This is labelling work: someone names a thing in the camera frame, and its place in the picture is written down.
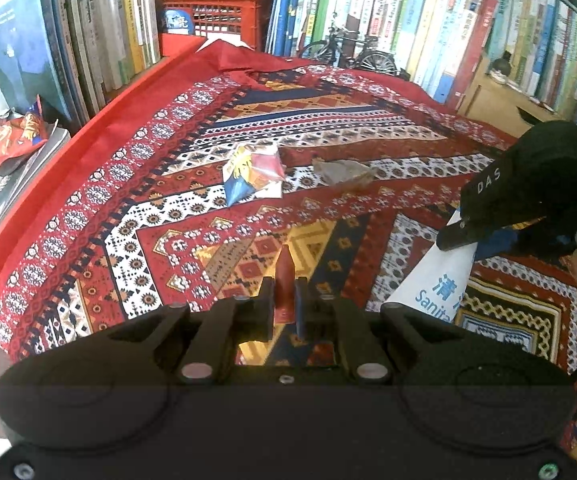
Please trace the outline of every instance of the red snack package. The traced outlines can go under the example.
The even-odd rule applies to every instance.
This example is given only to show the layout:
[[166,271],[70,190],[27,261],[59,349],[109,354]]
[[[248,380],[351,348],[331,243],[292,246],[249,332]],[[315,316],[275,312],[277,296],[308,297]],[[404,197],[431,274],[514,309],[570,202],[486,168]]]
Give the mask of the red snack package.
[[24,117],[0,119],[0,176],[11,174],[47,140],[40,96]]

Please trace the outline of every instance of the black device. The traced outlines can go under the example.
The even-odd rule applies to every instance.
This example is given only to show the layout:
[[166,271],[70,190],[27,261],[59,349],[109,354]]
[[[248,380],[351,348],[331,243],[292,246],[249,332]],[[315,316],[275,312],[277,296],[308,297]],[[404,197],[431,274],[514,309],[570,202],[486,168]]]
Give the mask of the black device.
[[235,365],[271,337],[271,278],[13,365],[0,479],[577,479],[558,447],[577,372],[400,304],[362,312],[305,278],[295,294],[299,337],[332,341],[337,365]]
[[463,186],[462,221],[437,236],[441,250],[482,242],[514,224],[505,253],[552,260],[577,248],[577,125],[539,123]]

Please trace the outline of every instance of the plastic wrapper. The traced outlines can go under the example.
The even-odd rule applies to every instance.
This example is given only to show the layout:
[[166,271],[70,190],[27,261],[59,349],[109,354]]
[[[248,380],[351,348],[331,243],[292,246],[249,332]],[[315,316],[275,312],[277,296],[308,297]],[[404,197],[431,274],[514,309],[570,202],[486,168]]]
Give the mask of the plastic wrapper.
[[40,96],[22,117],[0,117],[0,176],[11,174],[47,140]]
[[355,160],[313,160],[313,170],[329,186],[344,190],[362,189],[375,179],[371,168]]
[[281,198],[284,166],[276,144],[251,147],[240,144],[222,170],[226,205],[255,195],[257,198]]

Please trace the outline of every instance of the screw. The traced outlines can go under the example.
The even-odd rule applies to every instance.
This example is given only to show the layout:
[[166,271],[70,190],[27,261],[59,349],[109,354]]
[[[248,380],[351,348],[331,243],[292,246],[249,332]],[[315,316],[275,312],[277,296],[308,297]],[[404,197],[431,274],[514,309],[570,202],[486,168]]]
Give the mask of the screw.
[[544,464],[539,470],[539,480],[555,480],[558,476],[559,467],[553,462]]
[[182,375],[187,379],[206,379],[213,374],[213,367],[206,363],[188,363],[182,368]]
[[383,379],[388,375],[388,368],[379,363],[364,363],[357,367],[357,374],[362,379]]
[[35,470],[28,464],[21,463],[16,465],[12,472],[20,480],[32,480],[35,476]]

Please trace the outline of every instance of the patterned tablecloth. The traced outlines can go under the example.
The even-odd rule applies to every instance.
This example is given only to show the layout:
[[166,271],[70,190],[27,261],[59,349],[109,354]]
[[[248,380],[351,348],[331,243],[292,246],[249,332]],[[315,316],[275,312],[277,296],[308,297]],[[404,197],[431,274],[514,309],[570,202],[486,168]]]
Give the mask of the patterned tablecloth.
[[[462,185],[513,142],[384,76],[307,66],[242,80],[224,72],[182,89],[73,182],[2,283],[0,346],[14,359],[172,301],[206,310],[255,295],[282,244],[313,291],[378,310],[431,247]],[[280,145],[283,198],[226,208],[222,166],[242,141]],[[377,178],[341,192],[314,173],[315,158],[358,160]],[[455,322],[577,366],[577,290],[561,267],[503,256],[475,264]],[[242,346],[249,364],[331,359],[328,344],[300,341],[290,324],[271,343]]]

